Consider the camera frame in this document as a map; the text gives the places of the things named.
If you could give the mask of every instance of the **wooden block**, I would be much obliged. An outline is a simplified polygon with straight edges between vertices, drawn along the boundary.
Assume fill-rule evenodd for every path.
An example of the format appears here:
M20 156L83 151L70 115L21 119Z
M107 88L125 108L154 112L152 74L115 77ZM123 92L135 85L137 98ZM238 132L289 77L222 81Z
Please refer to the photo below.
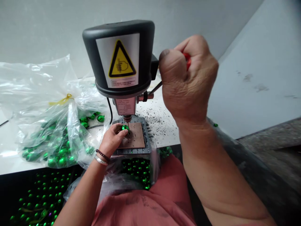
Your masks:
M131 134L123 138L118 148L145 148L141 123L129 123L129 130Z

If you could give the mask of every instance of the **silver bracelet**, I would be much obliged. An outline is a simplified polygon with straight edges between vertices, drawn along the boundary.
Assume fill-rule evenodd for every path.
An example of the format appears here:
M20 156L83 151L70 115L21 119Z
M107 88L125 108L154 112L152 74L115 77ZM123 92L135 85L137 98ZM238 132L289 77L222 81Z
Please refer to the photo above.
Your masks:
M100 164L103 164L103 165L105 165L105 166L107 166L108 164L105 162L105 161L103 161L103 160L101 160L97 155L95 155L95 157L94 157L95 159L96 159L96 161L98 161Z

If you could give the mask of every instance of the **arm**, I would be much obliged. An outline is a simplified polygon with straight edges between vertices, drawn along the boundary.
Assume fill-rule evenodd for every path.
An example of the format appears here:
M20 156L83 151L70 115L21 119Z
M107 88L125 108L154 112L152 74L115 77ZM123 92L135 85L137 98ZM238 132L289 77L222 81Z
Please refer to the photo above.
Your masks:
M128 130L120 131L121 126L121 123L112 125L106 131L100 144L99 150L109 158L128 132ZM106 161L100 154L97 153L97 156ZM105 171L105 165L98 163L95 159L91 162L57 217L54 226L85 226L92 224Z
M182 52L191 56L186 71ZM275 225L206 121L218 62L201 36L192 36L159 58L163 99L179 127L183 165L213 225Z

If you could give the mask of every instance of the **drill press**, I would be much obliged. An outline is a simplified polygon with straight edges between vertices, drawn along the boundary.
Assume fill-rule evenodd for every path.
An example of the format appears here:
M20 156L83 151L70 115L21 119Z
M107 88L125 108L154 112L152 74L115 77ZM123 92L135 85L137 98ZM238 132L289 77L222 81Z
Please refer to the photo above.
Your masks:
M154 97L147 92L159 62L152 54L155 25L149 20L104 24L83 31L83 40L98 91L113 99L118 115L114 123L140 122L145 148L117 149L114 155L151 152L146 121L136 117L136 104Z

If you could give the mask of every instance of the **hand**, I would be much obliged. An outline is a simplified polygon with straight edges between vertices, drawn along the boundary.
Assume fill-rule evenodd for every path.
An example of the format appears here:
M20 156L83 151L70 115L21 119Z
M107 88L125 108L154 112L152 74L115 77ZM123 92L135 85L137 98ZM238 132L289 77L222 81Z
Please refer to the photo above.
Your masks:
M103 136L103 141L99 146L99 150L106 155L108 158L114 153L114 151L119 147L122 139L128 133L128 130L121 130L123 124L116 123L110 126L110 128L105 132Z
M182 53L191 56L188 71ZM202 126L206 122L208 100L219 67L206 40L194 35L174 49L164 50L159 66L163 100L179 128L181 125Z

